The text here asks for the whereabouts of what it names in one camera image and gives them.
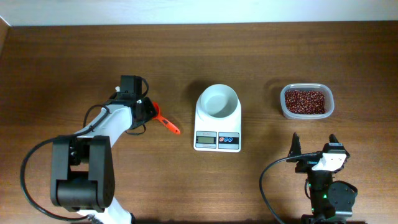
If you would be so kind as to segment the orange plastic measuring scoop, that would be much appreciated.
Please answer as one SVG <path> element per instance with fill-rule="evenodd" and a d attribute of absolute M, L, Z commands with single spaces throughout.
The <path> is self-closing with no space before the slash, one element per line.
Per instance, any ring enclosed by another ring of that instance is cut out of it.
<path fill-rule="evenodd" d="M 181 134 L 181 131 L 174 125 L 172 122 L 170 122 L 167 118 L 162 116 L 160 106 L 156 103 L 152 103 L 154 105 L 154 108 L 156 110 L 156 115 L 152 118 L 152 120 L 157 120 L 160 123 L 162 123 L 169 131 L 173 132 L 174 134 Z"/>

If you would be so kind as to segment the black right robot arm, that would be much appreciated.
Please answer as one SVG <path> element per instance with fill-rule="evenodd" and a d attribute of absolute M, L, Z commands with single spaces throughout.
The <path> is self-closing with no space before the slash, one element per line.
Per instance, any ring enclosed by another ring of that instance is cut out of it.
<path fill-rule="evenodd" d="M 307 175 L 305 193 L 312 208 L 310 215 L 302 215 L 301 223 L 346 223 L 353 215 L 358 189 L 333 179 L 349 158 L 349 152 L 334 134 L 329 135 L 329 142 L 321 151 L 305 155 L 298 134 L 293 133 L 287 161 L 296 163 L 296 173 Z"/>

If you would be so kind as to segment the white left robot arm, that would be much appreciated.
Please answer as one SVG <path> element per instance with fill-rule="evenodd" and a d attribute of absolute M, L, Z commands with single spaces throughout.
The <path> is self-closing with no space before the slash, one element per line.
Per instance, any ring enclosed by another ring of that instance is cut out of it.
<path fill-rule="evenodd" d="M 97 223 L 134 223 L 114 196 L 111 148 L 120 135 L 145 125 L 156 114 L 147 97 L 149 85 L 139 76 L 123 75 L 99 115 L 83 129 L 52 144 L 50 199 L 55 206 Z"/>

